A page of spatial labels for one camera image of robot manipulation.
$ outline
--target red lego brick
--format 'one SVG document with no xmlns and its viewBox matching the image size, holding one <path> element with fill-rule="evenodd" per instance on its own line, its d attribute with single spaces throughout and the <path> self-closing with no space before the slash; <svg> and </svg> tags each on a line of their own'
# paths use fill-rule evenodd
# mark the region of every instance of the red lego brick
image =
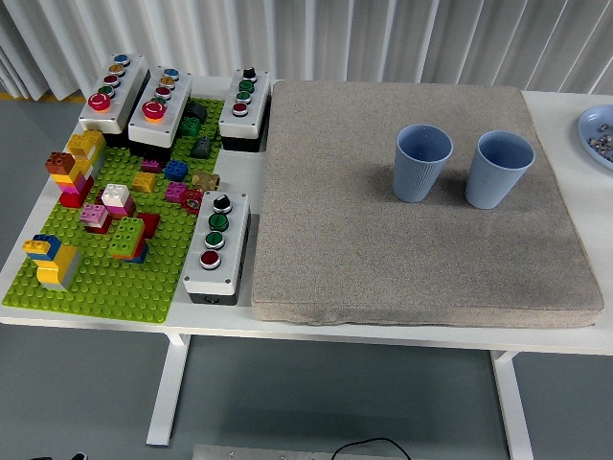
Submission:
<svg viewBox="0 0 613 460">
<path fill-rule="evenodd" d="M 63 193 L 59 196 L 59 202 L 65 208 L 80 208 L 85 202 L 87 194 L 89 194 L 89 191 L 92 190 L 93 185 L 94 178 L 90 176 L 85 181 L 85 186 L 83 187 L 83 190 L 80 191 L 80 194 Z"/>
<path fill-rule="evenodd" d="M 100 204 L 102 206 L 104 206 L 104 203 L 102 201 L 102 194 L 104 193 L 104 189 L 99 189 L 98 193 L 96 194 L 96 199 L 94 199 L 94 204 Z"/>
<path fill-rule="evenodd" d="M 73 155 L 70 153 L 65 153 L 63 151 L 54 151 L 45 165 L 49 174 L 62 175 L 70 174 L 70 171 L 74 166 L 75 157 L 73 157 Z"/>
<path fill-rule="evenodd" d="M 106 235 L 108 233 L 108 229 L 111 226 L 112 221 L 113 221 L 113 218 L 109 214 L 108 216 L 106 216 L 106 219 L 104 220 L 104 223 L 102 224 L 102 227 L 89 227 L 87 225 L 84 225 L 83 228 L 85 229 L 86 232 L 89 232 L 89 233 Z"/>
<path fill-rule="evenodd" d="M 138 219 L 142 219 L 145 222 L 145 238 L 150 240 L 155 235 L 155 230 L 157 230 L 157 225 L 160 223 L 160 215 L 159 214 L 150 214 L 150 213 L 138 213 L 136 215 Z"/>
</svg>

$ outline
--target white table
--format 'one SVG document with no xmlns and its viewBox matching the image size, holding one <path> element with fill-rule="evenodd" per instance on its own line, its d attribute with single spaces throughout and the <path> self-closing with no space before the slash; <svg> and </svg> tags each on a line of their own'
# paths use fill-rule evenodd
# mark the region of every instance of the white table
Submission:
<svg viewBox="0 0 613 460">
<path fill-rule="evenodd" d="M 224 99 L 230 79 L 196 78 L 193 95 Z M 605 311 L 595 326 L 566 330 L 475 329 L 400 326 L 301 326 L 259 321 L 250 308 L 251 272 L 261 211 L 265 153 L 223 151 L 216 173 L 220 190 L 246 192 L 251 198 L 252 228 L 238 304 L 233 307 L 193 305 L 179 283 L 168 318 L 147 324 L 15 309 L 0 306 L 0 322 L 57 328 L 102 329 L 165 334 L 170 341 L 147 443 L 166 446 L 179 396 L 191 335 L 278 338 L 394 344 L 421 347 L 489 350 L 512 459 L 532 459 L 532 448 L 519 397 L 512 359 L 520 352 L 613 355 L 613 171 L 603 168 L 583 151 L 577 119 L 597 104 L 613 104 L 612 96 L 524 93 L 543 147 L 556 173 L 571 219 L 581 236 L 602 289 Z M 4 297 L 25 259 L 21 244 L 36 234 L 57 201 L 59 190 L 50 179 L 43 189 L 2 272 Z"/>
</svg>

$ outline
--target blue cup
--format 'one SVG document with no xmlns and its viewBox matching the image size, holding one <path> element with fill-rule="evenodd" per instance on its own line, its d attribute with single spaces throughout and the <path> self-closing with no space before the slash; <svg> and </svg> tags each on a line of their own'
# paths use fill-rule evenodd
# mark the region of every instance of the blue cup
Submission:
<svg viewBox="0 0 613 460">
<path fill-rule="evenodd" d="M 394 162 L 394 195 L 402 201 L 422 201 L 437 180 L 453 151 L 453 143 L 441 129 L 410 125 L 398 134 Z"/>
<path fill-rule="evenodd" d="M 479 209 L 496 207 L 534 159 L 534 149 L 523 137 L 509 131 L 486 132 L 472 157 L 466 200 Z"/>
</svg>

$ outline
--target red button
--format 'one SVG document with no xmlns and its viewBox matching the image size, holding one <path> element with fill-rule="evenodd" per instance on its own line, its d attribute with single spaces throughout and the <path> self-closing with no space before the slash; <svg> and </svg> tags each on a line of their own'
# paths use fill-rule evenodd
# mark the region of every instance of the red button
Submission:
<svg viewBox="0 0 613 460">
<path fill-rule="evenodd" d="M 234 106 L 232 107 L 232 113 L 236 117 L 244 117 L 248 111 L 249 109 L 247 108 L 246 103 L 235 103 Z"/>
<path fill-rule="evenodd" d="M 215 270 L 220 263 L 221 259 L 217 251 L 204 251 L 200 255 L 200 265 L 202 265 L 202 268 L 205 270 Z"/>
<path fill-rule="evenodd" d="M 171 96 L 170 90 L 164 86 L 158 86 L 158 88 L 155 90 L 155 96 L 168 100 Z"/>
<path fill-rule="evenodd" d="M 112 86 L 113 88 L 116 86 L 119 86 L 119 77 L 117 77 L 116 75 L 107 75 L 106 77 L 104 77 L 104 84 L 107 84 L 108 86 Z"/>
<path fill-rule="evenodd" d="M 145 116 L 151 120 L 161 120 L 166 113 L 166 108 L 157 101 L 148 101 L 142 108 Z"/>
<path fill-rule="evenodd" d="M 111 98 L 102 93 L 96 93 L 89 97 L 87 103 L 97 112 L 102 112 L 111 106 Z"/>
</svg>

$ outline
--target blue lego brick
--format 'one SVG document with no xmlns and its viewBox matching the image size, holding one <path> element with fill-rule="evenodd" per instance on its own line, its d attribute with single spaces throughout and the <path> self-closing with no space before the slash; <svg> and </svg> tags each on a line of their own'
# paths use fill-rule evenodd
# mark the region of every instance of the blue lego brick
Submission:
<svg viewBox="0 0 613 460">
<path fill-rule="evenodd" d="M 183 182 L 188 175 L 188 164 L 183 161 L 171 160 L 166 165 L 164 177 L 173 182 Z"/>
<path fill-rule="evenodd" d="M 47 254 L 30 254 L 28 257 L 34 261 L 52 261 L 61 247 L 61 241 L 55 235 L 34 235 L 33 240 L 36 242 L 47 242 L 51 248 Z"/>
<path fill-rule="evenodd" d="M 147 258 L 147 253 L 149 252 L 149 246 L 145 241 L 145 245 L 143 246 L 143 250 L 141 251 L 141 255 L 135 257 L 134 259 L 124 259 L 124 262 L 130 262 L 132 264 L 143 264 L 145 259 Z"/>
</svg>

